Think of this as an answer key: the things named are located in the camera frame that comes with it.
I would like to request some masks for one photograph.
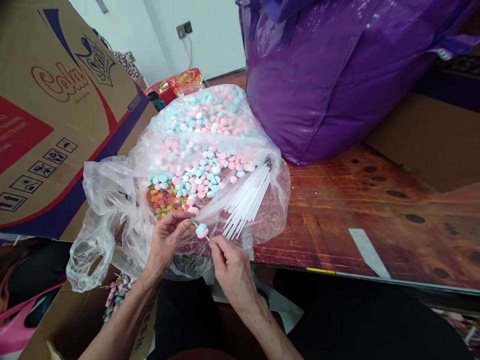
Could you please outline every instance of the yellow tape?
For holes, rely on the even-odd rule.
[[[313,268],[313,267],[306,267],[305,269],[307,269],[308,271],[316,272],[316,273],[323,273],[323,274],[335,275],[335,271],[315,269],[315,268]]]

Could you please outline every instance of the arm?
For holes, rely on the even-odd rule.
[[[170,267],[182,236],[190,228],[189,219],[192,216],[189,212],[171,211],[155,224],[143,274],[79,360],[122,360],[130,357],[150,299]]]
[[[258,293],[245,250],[224,236],[209,243],[215,265],[215,277],[240,319],[260,343],[269,360],[303,359]]]

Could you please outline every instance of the blue candy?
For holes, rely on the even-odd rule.
[[[195,229],[195,232],[197,234],[201,234],[203,233],[205,230],[207,230],[207,225],[205,225],[204,223],[201,223],[200,225],[198,225],[198,227]]]

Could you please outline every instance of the purple tote bag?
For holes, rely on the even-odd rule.
[[[456,35],[479,0],[242,0],[250,107],[283,156],[304,166],[357,145]]]

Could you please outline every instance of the wooden table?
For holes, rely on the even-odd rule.
[[[289,165],[285,231],[257,262],[480,293],[480,184],[437,193],[365,145],[307,167]],[[391,279],[363,260],[364,229]]]

